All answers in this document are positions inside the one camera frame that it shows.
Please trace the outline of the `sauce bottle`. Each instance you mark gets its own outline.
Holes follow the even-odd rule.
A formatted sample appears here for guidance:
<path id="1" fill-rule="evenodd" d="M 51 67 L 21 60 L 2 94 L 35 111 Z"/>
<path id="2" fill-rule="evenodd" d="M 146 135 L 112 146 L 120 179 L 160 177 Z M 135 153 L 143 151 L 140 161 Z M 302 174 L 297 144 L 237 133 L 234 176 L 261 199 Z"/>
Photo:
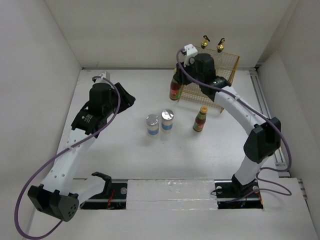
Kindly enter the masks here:
<path id="1" fill-rule="evenodd" d="M 193 129 L 196 132 L 201 132 L 204 128 L 207 119 L 208 107 L 203 105 L 201 106 L 197 116 L 195 117 Z"/>
<path id="2" fill-rule="evenodd" d="M 173 101 L 177 101 L 181 95 L 181 85 L 172 78 L 170 83 L 170 91 L 169 91 L 169 98 Z"/>

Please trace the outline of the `silver-lid shaker jar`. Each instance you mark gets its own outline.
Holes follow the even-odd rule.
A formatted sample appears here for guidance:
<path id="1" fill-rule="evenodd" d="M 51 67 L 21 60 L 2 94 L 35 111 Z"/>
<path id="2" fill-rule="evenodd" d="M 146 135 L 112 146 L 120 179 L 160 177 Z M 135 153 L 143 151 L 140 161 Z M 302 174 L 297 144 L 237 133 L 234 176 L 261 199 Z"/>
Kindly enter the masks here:
<path id="1" fill-rule="evenodd" d="M 169 134 L 173 128 L 174 112 L 165 109 L 161 113 L 161 129 L 164 133 Z"/>
<path id="2" fill-rule="evenodd" d="M 159 134 L 159 117 L 156 114 L 149 114 L 146 117 L 147 134 L 156 137 Z"/>

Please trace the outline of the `clear oil bottle gold spout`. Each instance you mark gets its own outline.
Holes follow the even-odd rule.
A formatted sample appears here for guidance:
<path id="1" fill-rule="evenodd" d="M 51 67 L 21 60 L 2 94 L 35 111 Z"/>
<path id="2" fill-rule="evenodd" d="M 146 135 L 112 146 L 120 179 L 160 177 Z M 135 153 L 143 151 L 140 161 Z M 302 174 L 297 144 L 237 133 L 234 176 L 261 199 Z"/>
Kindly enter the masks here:
<path id="1" fill-rule="evenodd" d="M 201 47 L 202 49 L 205 49 L 205 48 L 208 46 L 208 44 L 209 44 L 210 41 L 211 41 L 211 40 L 209 39 L 209 37 L 208 37 L 207 35 L 204 35 L 200 47 Z"/>

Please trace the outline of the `dark soy bottle gold spout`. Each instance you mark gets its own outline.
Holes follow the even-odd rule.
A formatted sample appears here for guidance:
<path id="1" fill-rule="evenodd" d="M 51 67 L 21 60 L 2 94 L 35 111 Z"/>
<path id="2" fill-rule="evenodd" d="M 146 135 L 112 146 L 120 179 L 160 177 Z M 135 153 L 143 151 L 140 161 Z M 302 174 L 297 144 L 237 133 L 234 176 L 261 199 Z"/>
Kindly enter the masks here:
<path id="1" fill-rule="evenodd" d="M 219 43 L 216 46 L 216 50 L 218 53 L 222 53 L 225 48 L 225 38 L 221 38 Z"/>

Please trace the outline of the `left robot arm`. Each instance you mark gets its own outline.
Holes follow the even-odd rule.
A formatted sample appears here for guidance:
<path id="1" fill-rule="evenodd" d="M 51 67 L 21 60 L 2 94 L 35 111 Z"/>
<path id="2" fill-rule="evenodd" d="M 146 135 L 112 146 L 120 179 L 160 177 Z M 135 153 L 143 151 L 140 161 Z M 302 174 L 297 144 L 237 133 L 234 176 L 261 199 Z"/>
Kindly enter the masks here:
<path id="1" fill-rule="evenodd" d="M 111 86 L 103 80 L 92 85 L 89 100 L 71 124 L 67 152 L 55 160 L 39 186 L 32 185 L 28 190 L 27 195 L 39 212 L 68 222 L 88 199 L 94 196 L 104 199 L 111 194 L 109 175 L 96 171 L 80 183 L 74 183 L 74 176 L 86 159 L 86 152 L 110 123 L 108 117 L 130 108 L 135 100 L 119 82 Z"/>

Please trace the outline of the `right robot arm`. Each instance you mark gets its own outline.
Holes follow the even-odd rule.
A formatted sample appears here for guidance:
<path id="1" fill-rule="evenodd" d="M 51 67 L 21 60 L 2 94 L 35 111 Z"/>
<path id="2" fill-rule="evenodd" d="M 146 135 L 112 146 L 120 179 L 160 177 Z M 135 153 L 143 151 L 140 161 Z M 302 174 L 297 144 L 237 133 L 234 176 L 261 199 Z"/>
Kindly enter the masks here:
<path id="1" fill-rule="evenodd" d="M 178 51 L 184 56 L 176 64 L 173 79 L 180 85 L 195 83 L 211 101 L 223 107 L 245 130 L 244 159 L 231 178 L 228 190 L 232 198 L 244 197 L 252 189 L 256 175 L 280 147 L 281 122 L 276 117 L 267 118 L 249 106 L 231 84 L 215 70 L 214 59 L 208 53 Z"/>

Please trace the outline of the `aluminium side rail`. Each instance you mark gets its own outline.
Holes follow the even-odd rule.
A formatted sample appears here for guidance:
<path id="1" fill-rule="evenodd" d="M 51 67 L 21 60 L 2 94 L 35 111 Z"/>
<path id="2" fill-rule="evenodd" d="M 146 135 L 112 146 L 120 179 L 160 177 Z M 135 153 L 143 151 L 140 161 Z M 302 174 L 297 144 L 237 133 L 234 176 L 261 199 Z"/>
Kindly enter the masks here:
<path id="1" fill-rule="evenodd" d="M 271 118 L 272 115 L 269 111 L 268 104 L 260 84 L 257 70 L 254 67 L 252 67 L 248 70 L 248 72 L 249 72 L 251 82 L 255 91 L 255 95 L 257 97 L 260 111 L 262 114 L 264 114 L 268 118 Z M 274 153 L 274 161 L 275 161 L 275 167 L 277 170 L 285 170 L 288 167 L 281 147 Z"/>

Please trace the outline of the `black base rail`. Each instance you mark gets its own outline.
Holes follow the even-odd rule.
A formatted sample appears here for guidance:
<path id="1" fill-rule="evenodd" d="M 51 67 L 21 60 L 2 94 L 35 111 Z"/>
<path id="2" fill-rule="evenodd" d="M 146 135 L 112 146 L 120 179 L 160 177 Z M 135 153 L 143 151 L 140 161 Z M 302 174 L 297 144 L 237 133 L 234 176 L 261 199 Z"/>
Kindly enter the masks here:
<path id="1" fill-rule="evenodd" d="M 118 179 L 109 194 L 90 197 L 83 210 L 210 211 L 218 209 L 262 209 L 258 194 L 224 205 L 216 198 L 213 179 Z"/>

